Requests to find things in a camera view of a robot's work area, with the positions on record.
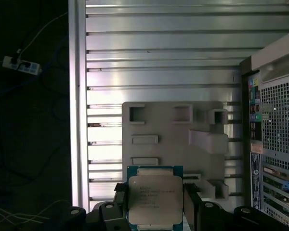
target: horizontal metal slat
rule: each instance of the horizontal metal slat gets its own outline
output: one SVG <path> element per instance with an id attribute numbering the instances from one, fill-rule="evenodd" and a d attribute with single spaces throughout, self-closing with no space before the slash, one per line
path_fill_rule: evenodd
<path id="1" fill-rule="evenodd" d="M 153 61 L 120 61 L 120 62 L 87 62 L 89 70 L 109 68 L 154 68 L 154 67 L 208 67 L 229 66 L 240 64 L 242 59 L 223 60 L 153 60 Z"/>
<path id="2" fill-rule="evenodd" d="M 275 188 L 274 186 L 268 184 L 268 183 L 265 183 L 263 182 L 263 186 L 267 187 L 268 189 L 271 189 L 271 190 L 274 190 L 275 192 L 287 197 L 289 199 L 289 193 L 283 191 L 283 190 L 280 190 L 278 188 Z"/>
<path id="3" fill-rule="evenodd" d="M 94 71 L 87 86 L 237 84 L 238 76 L 236 70 Z"/>
<path id="4" fill-rule="evenodd" d="M 279 204 L 280 206 L 283 206 L 285 209 L 287 209 L 289 211 L 289 205 L 283 203 L 282 201 L 276 199 L 275 197 L 271 196 L 270 194 L 267 194 L 265 192 L 263 192 L 263 196 L 266 196 L 267 198 L 271 199 L 272 201 L 274 201 L 275 203 Z"/>
<path id="5" fill-rule="evenodd" d="M 235 15 L 235 14 L 260 14 L 260 13 L 289 13 L 288 5 L 228 5 L 228 6 L 180 6 L 180 7 L 94 7 L 88 5 L 86 14 L 218 14 L 218 15 Z"/>
<path id="6" fill-rule="evenodd" d="M 275 4 L 285 4 L 284 0 L 88 0 L 86 1 L 87 7 L 144 7 L 144 6 L 236 6 L 236 5 L 275 5 Z"/>
<path id="7" fill-rule="evenodd" d="M 286 33 L 89 34 L 87 50 L 262 48 Z"/>
<path id="8" fill-rule="evenodd" d="M 87 104 L 116 104 L 132 101 L 240 101 L 240 88 L 158 88 L 153 89 L 122 89 L 117 90 L 89 90 Z"/>
<path id="9" fill-rule="evenodd" d="M 88 128 L 88 141 L 121 141 L 122 128 Z"/>
<path id="10" fill-rule="evenodd" d="M 112 172 L 90 172 L 89 173 L 90 182 L 120 182 L 122 181 L 122 171 L 112 171 Z"/>
<path id="11" fill-rule="evenodd" d="M 122 161 L 121 145 L 100 145 L 88 147 L 88 160 L 101 161 Z"/>
<path id="12" fill-rule="evenodd" d="M 113 198 L 115 187 L 120 182 L 89 183 L 89 195 L 95 201 L 101 198 Z"/>
<path id="13" fill-rule="evenodd" d="M 208 59 L 244 59 L 254 54 L 257 49 L 248 50 L 165 50 L 163 52 L 152 50 L 143 51 L 113 51 L 113 52 L 95 52 L 90 51 L 87 54 L 88 62 L 105 62 L 105 61 L 141 61 L 141 60 L 208 60 Z"/>
<path id="14" fill-rule="evenodd" d="M 89 172 L 117 172 L 122 171 L 122 164 L 93 164 L 88 169 Z"/>
<path id="15" fill-rule="evenodd" d="M 86 19 L 87 32 L 289 30 L 289 15 L 127 15 Z"/>

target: pcie slot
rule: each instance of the pcie slot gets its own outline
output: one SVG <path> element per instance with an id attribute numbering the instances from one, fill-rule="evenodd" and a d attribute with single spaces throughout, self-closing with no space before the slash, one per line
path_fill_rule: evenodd
<path id="1" fill-rule="evenodd" d="M 285 192 L 285 191 L 283 191 L 281 189 L 275 188 L 274 186 L 272 186 L 272 185 L 270 185 L 268 183 L 265 183 L 265 182 L 263 182 L 263 186 L 265 186 L 265 187 L 267 187 L 267 188 L 269 188 L 271 190 L 274 190 L 275 192 L 277 192 L 277 193 L 279 193 L 279 194 L 281 194 L 281 195 L 283 195 L 283 196 L 285 196 L 286 198 L 289 199 L 289 193 L 287 193 L 287 192 Z"/>
<path id="2" fill-rule="evenodd" d="M 263 162 L 262 166 L 270 168 L 270 169 L 273 169 L 273 170 L 281 172 L 281 173 L 284 173 L 284 174 L 289 176 L 289 170 L 287 170 L 287 169 L 284 169 L 284 168 L 281 168 L 281 167 L 277 167 L 277 166 L 274 166 L 274 165 L 270 165 L 270 164 L 268 164 L 266 162 Z"/>
<path id="3" fill-rule="evenodd" d="M 263 195 L 266 196 L 267 198 L 271 199 L 275 203 L 279 204 L 280 206 L 284 207 L 285 209 L 289 210 L 289 205 L 287 205 L 287 204 L 283 203 L 282 201 L 276 199 L 272 195 L 270 195 L 270 194 L 268 194 L 266 192 L 263 192 Z"/>
<path id="4" fill-rule="evenodd" d="M 289 209 L 281 205 L 281 201 L 278 200 L 267 193 L 263 193 L 263 200 L 265 203 L 269 204 L 271 207 L 275 208 L 285 216 L 289 217 Z"/>
<path id="5" fill-rule="evenodd" d="M 270 209 L 271 212 L 273 212 L 274 214 L 268 213 L 267 209 Z M 274 219 L 279 220 L 280 222 L 282 222 L 284 224 L 289 224 L 289 217 L 287 215 L 285 215 L 282 212 L 278 211 L 277 209 L 275 209 L 274 207 L 270 206 L 266 202 L 263 203 L 263 211 L 266 212 L 267 214 L 269 214 Z"/>

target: rectangular slot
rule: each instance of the rectangular slot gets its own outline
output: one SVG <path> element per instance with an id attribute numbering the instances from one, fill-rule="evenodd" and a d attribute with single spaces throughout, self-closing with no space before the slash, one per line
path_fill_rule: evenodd
<path id="1" fill-rule="evenodd" d="M 131 162 L 133 165 L 153 165 L 158 166 L 158 158 L 139 158 L 139 157 L 132 157 Z"/>
<path id="2" fill-rule="evenodd" d="M 289 211 L 286 210 L 283 206 L 279 205 L 278 203 L 276 203 L 275 201 L 271 200 L 270 198 L 268 198 L 266 196 L 263 196 L 263 200 L 265 203 L 269 204 L 270 206 L 272 206 L 273 208 L 275 208 L 276 210 L 278 210 L 282 214 L 289 217 Z"/>
<path id="3" fill-rule="evenodd" d="M 189 124 L 193 122 L 193 111 L 190 105 L 178 105 L 173 108 L 174 124 Z"/>
<path id="4" fill-rule="evenodd" d="M 222 112 L 214 112 L 214 123 L 221 124 L 223 122 L 223 113 Z"/>
<path id="5" fill-rule="evenodd" d="M 263 181 L 269 185 L 272 185 L 275 188 L 280 189 L 280 190 L 282 190 L 282 188 L 283 188 L 283 185 L 281 183 L 278 183 L 278 182 L 276 182 L 276 181 L 274 181 L 268 177 L 263 176 Z"/>
<path id="6" fill-rule="evenodd" d="M 133 105 L 130 107 L 130 123 L 145 124 L 145 105 Z"/>
<path id="7" fill-rule="evenodd" d="M 224 184 L 222 180 L 209 180 L 209 182 L 215 187 L 215 198 L 216 199 L 228 199 L 229 187 Z"/>
<path id="8" fill-rule="evenodd" d="M 271 195 L 272 197 L 276 198 L 277 200 L 283 202 L 283 203 L 286 203 L 287 201 L 289 201 L 289 198 L 287 198 L 284 195 L 279 194 L 278 192 L 275 192 L 274 190 L 269 189 L 269 188 L 267 188 L 265 186 L 263 186 L 263 191 L 265 193 Z"/>
<path id="9" fill-rule="evenodd" d="M 132 144 L 158 144 L 158 135 L 134 135 L 131 136 Z"/>
<path id="10" fill-rule="evenodd" d="M 208 124 L 227 124 L 228 112 L 225 109 L 212 109 L 207 111 L 206 121 Z"/>

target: power cable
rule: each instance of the power cable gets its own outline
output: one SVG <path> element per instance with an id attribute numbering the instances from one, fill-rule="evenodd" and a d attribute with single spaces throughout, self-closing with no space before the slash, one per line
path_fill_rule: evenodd
<path id="1" fill-rule="evenodd" d="M 21 59 L 22 54 L 31 46 L 31 44 L 35 41 L 35 39 L 40 35 L 40 33 L 41 33 L 49 24 L 51 24 L 51 23 L 54 22 L 55 20 L 63 17 L 64 15 L 67 15 L 67 12 L 65 12 L 65 13 L 63 13 L 62 15 L 60 15 L 60 16 L 52 19 L 52 20 L 49 21 L 45 26 L 43 26 L 42 29 L 39 30 L 39 32 L 35 35 L 35 37 L 29 42 L 29 44 L 20 51 L 18 58 Z"/>
<path id="2" fill-rule="evenodd" d="M 42 211 L 40 211 L 39 213 L 37 213 L 36 215 L 30 215 L 30 214 L 23 214 L 23 213 L 16 213 L 16 214 L 12 214 L 2 208 L 0 208 L 1 211 L 9 214 L 8 216 L 4 216 L 3 214 L 0 213 L 0 215 L 2 217 L 4 217 L 2 220 L 0 220 L 0 223 L 2 223 L 3 221 L 8 220 L 8 217 L 15 217 L 15 215 L 21 215 L 21 216 L 29 216 L 29 217 L 32 217 L 32 218 L 19 218 L 19 219 L 25 219 L 26 221 L 23 221 L 23 222 L 20 222 L 20 223 L 17 223 L 17 224 L 14 224 L 13 222 L 9 221 L 10 223 L 12 223 L 13 225 L 20 225 L 20 224 L 24 224 L 24 223 L 27 223 L 29 221 L 33 221 L 33 222 L 36 222 L 36 223 L 41 223 L 40 221 L 36 221 L 34 220 L 35 218 L 41 218 L 41 219 L 48 219 L 46 217 L 42 217 L 40 216 L 40 214 L 42 214 L 43 212 L 45 212 L 47 209 L 49 209 L 50 207 L 52 207 L 54 204 L 58 203 L 58 202 L 61 202 L 61 201 L 64 201 L 64 202 L 67 202 L 69 205 L 70 205 L 70 202 L 67 201 L 67 200 L 57 200 L 53 203 L 51 203 L 49 206 L 47 206 L 45 209 L 43 209 Z"/>
<path id="3" fill-rule="evenodd" d="M 22 49 L 25 45 L 25 41 L 29 38 L 29 36 L 38 29 L 38 27 L 40 26 L 40 24 L 42 23 L 42 16 L 43 16 L 43 12 L 42 12 L 42 8 L 43 8 L 43 1 L 39 0 L 39 19 L 37 24 L 26 33 L 25 37 L 23 38 L 23 40 L 20 43 L 19 49 Z"/>
<path id="4" fill-rule="evenodd" d="M 25 86 L 25 85 L 27 85 L 27 84 L 29 84 L 29 83 L 37 80 L 42 74 L 44 74 L 45 72 L 47 72 L 48 69 L 50 68 L 51 64 L 55 61 L 56 56 L 57 56 L 57 53 L 58 53 L 59 49 L 61 48 L 63 42 L 64 42 L 66 39 L 67 39 L 67 36 L 64 37 L 64 38 L 60 41 L 59 46 L 58 46 L 58 48 L 56 49 L 56 51 L 55 51 L 54 55 L 52 56 L 51 60 L 45 65 L 43 71 L 42 71 L 40 74 L 36 75 L 35 77 L 31 77 L 31 78 L 28 79 L 27 81 L 24 81 L 24 82 L 22 82 L 22 83 L 20 83 L 20 84 L 18 84 L 18 85 L 16 85 L 16 86 L 13 86 L 13 87 L 8 88 L 8 89 L 6 89 L 6 90 L 0 91 L 0 98 L 3 97 L 4 95 L 6 95 L 7 93 L 9 93 L 10 91 L 18 88 L 18 87 Z"/>
<path id="5" fill-rule="evenodd" d="M 21 86 L 25 86 L 25 85 L 27 85 L 27 84 L 29 84 L 29 83 L 31 83 L 31 82 L 33 82 L 34 80 L 38 79 L 38 78 L 41 76 L 42 73 L 45 73 L 45 72 L 50 68 L 51 64 L 55 61 L 56 56 L 57 56 L 57 53 L 58 53 L 59 49 L 61 48 L 61 46 L 62 46 L 63 42 L 65 41 L 65 39 L 66 39 L 66 37 L 64 37 L 64 38 L 61 40 L 61 42 L 60 42 L 59 45 L 58 45 L 58 48 L 56 49 L 54 55 L 53 55 L 52 58 L 51 58 L 51 60 L 45 65 L 45 68 L 44 68 L 43 72 L 41 72 L 41 73 L 40 73 L 39 75 L 37 75 L 36 77 L 30 78 L 29 80 L 27 80 L 27 81 L 25 81 L 25 82 L 23 82 L 23 83 L 21 83 L 21 84 L 18 84 L 18 85 L 16 85 L 16 86 L 13 86 L 13 87 L 8 88 L 8 89 L 6 89 L 6 90 L 0 91 L 0 99 L 1 99 L 3 96 L 7 95 L 8 93 L 12 92 L 13 90 L 15 90 L 15 89 L 17 89 L 17 88 L 19 88 L 19 87 L 21 87 Z M 47 165 L 48 165 L 49 162 L 51 161 L 52 157 L 58 152 L 58 150 L 59 150 L 60 148 L 61 148 L 60 146 L 57 147 L 57 148 L 50 154 L 50 156 L 49 156 L 48 159 L 46 160 L 44 166 L 41 168 L 41 170 L 38 172 L 38 174 L 37 174 L 35 177 L 33 177 L 33 178 L 27 177 L 27 176 L 25 176 L 24 174 L 15 172 L 15 171 L 13 171 L 13 170 L 11 170 L 11 169 L 6 168 L 5 166 L 1 166 L 1 165 L 0 165 L 0 168 L 2 168 L 2 169 L 6 170 L 6 171 L 8 171 L 8 172 L 10 172 L 10 173 L 12 173 L 12 174 L 14 174 L 14 175 L 17 175 L 17 176 L 22 177 L 22 178 L 24 178 L 24 179 L 27 180 L 26 183 L 14 184 L 14 185 L 6 185 L 6 184 L 5 184 L 5 186 L 11 186 L 11 187 L 14 187 L 14 186 L 22 186 L 22 185 L 30 184 L 31 182 L 35 181 L 37 178 L 39 178 L 39 177 L 43 174 L 45 168 L 47 167 Z"/>

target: ventilated mesh panel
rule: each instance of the ventilated mesh panel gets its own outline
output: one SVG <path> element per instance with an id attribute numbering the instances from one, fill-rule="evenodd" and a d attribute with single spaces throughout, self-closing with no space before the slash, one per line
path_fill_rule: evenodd
<path id="1" fill-rule="evenodd" d="M 289 83 L 261 90 L 263 147 L 289 154 Z"/>

